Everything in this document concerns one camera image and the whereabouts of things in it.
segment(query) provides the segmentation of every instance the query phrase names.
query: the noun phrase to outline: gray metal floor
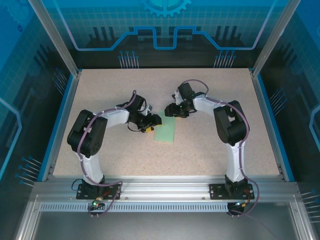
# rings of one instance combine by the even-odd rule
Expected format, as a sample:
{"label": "gray metal floor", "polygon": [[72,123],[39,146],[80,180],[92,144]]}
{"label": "gray metal floor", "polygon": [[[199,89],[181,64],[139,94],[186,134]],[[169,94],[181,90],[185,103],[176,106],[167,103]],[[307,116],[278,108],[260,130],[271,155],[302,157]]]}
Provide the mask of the gray metal floor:
{"label": "gray metal floor", "polygon": [[[287,204],[260,203],[250,214],[281,240],[298,239]],[[41,212],[33,240],[272,240],[257,220],[226,213]]]}

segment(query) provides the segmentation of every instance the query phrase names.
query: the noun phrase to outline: blue backdrop panel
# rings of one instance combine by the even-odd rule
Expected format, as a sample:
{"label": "blue backdrop panel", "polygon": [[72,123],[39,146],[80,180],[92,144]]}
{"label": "blue backdrop panel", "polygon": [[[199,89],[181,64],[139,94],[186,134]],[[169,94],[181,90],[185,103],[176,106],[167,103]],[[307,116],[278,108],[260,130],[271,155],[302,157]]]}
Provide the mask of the blue backdrop panel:
{"label": "blue backdrop panel", "polygon": [[252,67],[286,3],[44,1],[79,68]]}

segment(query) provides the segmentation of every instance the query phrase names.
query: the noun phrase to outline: black mounting plate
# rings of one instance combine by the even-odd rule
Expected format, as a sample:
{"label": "black mounting plate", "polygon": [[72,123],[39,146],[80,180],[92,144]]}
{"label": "black mounting plate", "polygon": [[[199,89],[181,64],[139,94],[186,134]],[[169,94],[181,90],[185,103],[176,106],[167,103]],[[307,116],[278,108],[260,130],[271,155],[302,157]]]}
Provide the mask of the black mounting plate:
{"label": "black mounting plate", "polygon": [[224,183],[220,184],[209,184],[209,193],[210,193],[210,199],[211,200],[247,200],[248,196],[244,192],[244,190],[248,190],[250,193],[250,200],[255,199],[255,193],[252,188],[252,184],[247,184],[246,187],[244,187],[241,191],[239,191],[238,194],[235,194],[235,196],[230,197]]}
{"label": "black mounting plate", "polygon": [[[120,184],[114,185],[114,186],[96,186],[97,188],[100,188],[99,192],[108,193],[105,196],[103,196],[103,200],[112,200],[115,197],[115,194],[117,193],[118,188],[120,187]],[[116,200],[120,199],[120,194],[115,198]],[[98,192],[96,190],[92,190],[92,188],[88,188],[85,184],[81,183],[78,186],[78,190],[76,193],[76,199],[78,200],[95,200],[98,196]]]}

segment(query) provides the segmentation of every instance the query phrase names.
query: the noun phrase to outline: blue frame edge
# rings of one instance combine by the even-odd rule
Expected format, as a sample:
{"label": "blue frame edge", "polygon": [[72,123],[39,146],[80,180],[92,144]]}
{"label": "blue frame edge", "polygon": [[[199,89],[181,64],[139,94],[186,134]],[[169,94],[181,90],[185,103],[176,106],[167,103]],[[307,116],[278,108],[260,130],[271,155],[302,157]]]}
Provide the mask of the blue frame edge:
{"label": "blue frame edge", "polygon": [[270,116],[270,119],[271,119],[272,127],[273,127],[274,132],[275,132],[275,137],[277,139],[277,142],[278,142],[278,145],[279,145],[279,148],[280,148],[280,152],[281,152],[281,155],[282,155],[284,167],[285,167],[286,173],[287,173],[288,178],[289,178],[288,180],[289,180],[289,182],[294,182],[295,178],[294,178],[294,175],[292,173],[292,170],[291,170],[291,167],[290,167],[290,163],[289,163],[289,160],[288,160],[288,156],[287,156],[287,153],[286,153],[286,150],[285,150],[285,146],[284,146],[284,143],[282,142],[282,139],[281,139],[281,136],[280,136],[280,132],[279,132],[279,129],[278,129],[278,125],[277,125],[275,116],[274,116],[274,114],[272,112],[272,108],[271,108],[271,105],[270,105],[270,102],[269,102],[267,91],[266,91],[266,88],[265,88],[265,85],[264,85],[264,82],[263,82],[263,80],[261,78],[260,73],[258,74],[257,79],[259,81],[259,84],[260,84],[260,87],[261,87],[261,90],[262,90],[262,94],[263,94],[263,98],[265,100],[265,104],[266,104],[266,107],[268,109],[268,113],[269,113],[269,116]]}
{"label": "blue frame edge", "polygon": [[47,164],[48,164],[48,161],[49,161],[50,152],[52,150],[52,147],[53,147],[56,135],[57,135],[58,126],[60,124],[61,116],[62,116],[62,113],[64,111],[65,105],[66,105],[66,101],[67,101],[67,97],[68,97],[68,94],[69,94],[69,91],[70,91],[71,83],[73,81],[74,81],[74,77],[73,77],[72,74],[70,74],[70,77],[69,77],[69,80],[68,80],[68,83],[66,85],[66,88],[65,88],[65,91],[64,91],[64,95],[63,95],[63,98],[62,98],[62,101],[61,101],[61,105],[60,105],[58,114],[57,114],[56,119],[55,119],[55,123],[54,123],[53,129],[52,129],[52,133],[51,133],[51,136],[50,136],[49,143],[48,143],[48,147],[46,148],[46,151],[45,151],[45,155],[44,155],[43,162],[42,162],[42,165],[41,165],[41,168],[40,168],[40,172],[39,172],[39,175],[38,175],[38,178],[37,178],[37,182],[41,182],[42,181],[42,178],[43,178],[43,176],[44,176],[44,174],[46,172],[46,167],[47,167]]}

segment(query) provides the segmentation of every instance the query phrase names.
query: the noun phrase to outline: wire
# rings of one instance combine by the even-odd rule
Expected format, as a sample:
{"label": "wire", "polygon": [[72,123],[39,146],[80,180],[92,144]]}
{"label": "wire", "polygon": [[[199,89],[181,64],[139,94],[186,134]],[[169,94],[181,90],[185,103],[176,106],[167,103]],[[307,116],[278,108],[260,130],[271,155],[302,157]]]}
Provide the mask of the wire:
{"label": "wire", "polygon": [[76,181],[79,181],[79,180],[82,180],[82,179],[81,179],[81,178],[78,178],[78,179],[74,180],[73,183],[71,184],[71,189],[72,189],[73,191],[78,191],[77,189],[74,189],[74,184],[75,184]]}
{"label": "wire", "polygon": [[183,83],[181,83],[181,85],[182,85],[182,84],[185,84],[185,83],[187,83],[187,82],[198,82],[198,83],[203,84],[203,85],[205,86],[205,88],[206,88],[205,95],[207,96],[207,94],[208,94],[208,92],[209,92],[209,87],[208,87],[208,85],[207,85],[205,82],[203,82],[203,81],[201,81],[201,80],[198,80],[198,79],[189,79],[189,80],[185,80]]}
{"label": "wire", "polygon": [[244,190],[244,192],[248,196],[248,203],[250,203],[250,192],[248,190]]}
{"label": "wire", "polygon": [[144,109],[142,109],[142,110],[137,110],[137,112],[138,113],[142,113],[144,110],[146,110],[146,108],[147,108],[147,100],[146,99],[144,99]]}
{"label": "wire", "polygon": [[255,186],[256,186],[256,200],[252,206],[252,208],[250,208],[246,213],[243,213],[242,216],[245,216],[247,215],[248,213],[250,213],[257,205],[258,201],[259,201],[259,198],[260,198],[260,189],[259,189],[259,186],[258,184],[256,183],[256,181],[250,179],[244,172],[243,170],[243,166],[242,166],[242,145],[243,143],[246,141],[246,139],[248,138],[248,135],[249,135],[249,132],[250,132],[250,128],[249,128],[249,123],[245,117],[245,115],[243,115],[243,113],[237,109],[235,106],[231,105],[230,103],[227,103],[227,102],[224,102],[224,101],[218,101],[218,100],[215,100],[215,99],[212,99],[208,96],[205,97],[205,99],[209,100],[210,102],[213,102],[215,104],[222,104],[222,105],[226,105],[228,106],[229,108],[233,109],[236,111],[237,114],[239,114],[239,116],[242,118],[244,124],[245,124],[245,129],[246,129],[246,132],[245,132],[245,136],[244,138],[241,140],[240,144],[239,144],[239,166],[240,166],[240,172],[241,174],[243,175],[243,177],[245,179],[247,179],[248,181],[252,182]]}
{"label": "wire", "polygon": [[256,217],[253,217],[253,216],[250,216],[250,215],[247,215],[246,213],[242,213],[242,212],[240,212],[240,211],[237,211],[237,210],[230,210],[231,212],[234,212],[234,213],[237,213],[238,214],[238,216],[247,216],[248,218],[250,218],[250,219],[252,219],[252,220],[254,220],[254,221],[257,221],[258,223],[260,223],[275,239],[277,239],[277,240],[280,240],[280,238],[267,226],[267,225],[265,225],[260,219],[258,219],[258,218],[256,218]]}
{"label": "wire", "polygon": [[129,122],[128,122],[128,124],[127,124],[126,126],[127,126],[127,128],[128,128],[130,131],[132,131],[132,132],[141,132],[141,129],[138,129],[138,130],[133,130],[133,129],[131,129],[131,128],[129,127]]}
{"label": "wire", "polygon": [[[86,127],[86,129],[85,129],[85,131],[84,131],[84,133],[83,133],[83,135],[82,135],[82,137],[81,137],[81,139],[80,139],[80,142],[79,142],[79,144],[78,144],[78,147],[77,147],[77,149],[76,149],[76,153],[78,154],[78,156],[79,156],[79,158],[80,158],[80,165],[81,165],[82,172],[83,172],[83,174],[85,175],[85,177],[86,177],[92,184],[94,184],[94,185],[96,185],[96,186],[99,186],[99,187],[111,187],[111,186],[120,184],[120,186],[119,186],[118,190],[116,191],[116,194],[114,195],[114,198],[113,198],[112,202],[110,203],[109,207],[108,207],[104,212],[102,212],[102,213],[100,214],[100,216],[106,214],[106,213],[108,212],[108,210],[111,208],[111,206],[113,205],[113,203],[114,203],[114,201],[116,200],[117,196],[119,195],[119,193],[120,193],[120,191],[121,191],[121,188],[122,188],[124,182],[120,180],[120,181],[116,181],[116,182],[109,183],[109,184],[102,184],[102,183],[98,183],[98,182],[95,182],[94,180],[92,180],[92,179],[89,177],[89,175],[87,174],[87,172],[86,172],[85,165],[84,165],[84,156],[80,153],[80,149],[81,149],[81,146],[82,146],[82,144],[83,144],[83,142],[84,142],[84,140],[85,140],[85,138],[86,138],[89,130],[91,129],[92,124],[95,122],[95,120],[96,120],[98,117],[100,117],[100,116],[101,116],[102,114],[104,114],[104,113],[108,113],[108,112],[112,112],[112,111],[114,111],[114,110],[120,110],[120,109],[125,109],[125,108],[127,108],[128,106],[130,106],[130,105],[134,102],[134,100],[136,99],[136,96],[137,96],[137,91],[136,91],[136,90],[133,90],[130,101],[129,101],[127,104],[125,104],[124,106],[106,109],[106,110],[104,110],[104,111],[101,111],[101,112],[97,113],[97,114],[91,119],[91,121],[89,122],[88,126]],[[90,208],[91,208],[91,207],[88,208],[88,213],[89,213],[89,214],[91,215],[91,217],[92,217],[93,214],[91,214]]]}

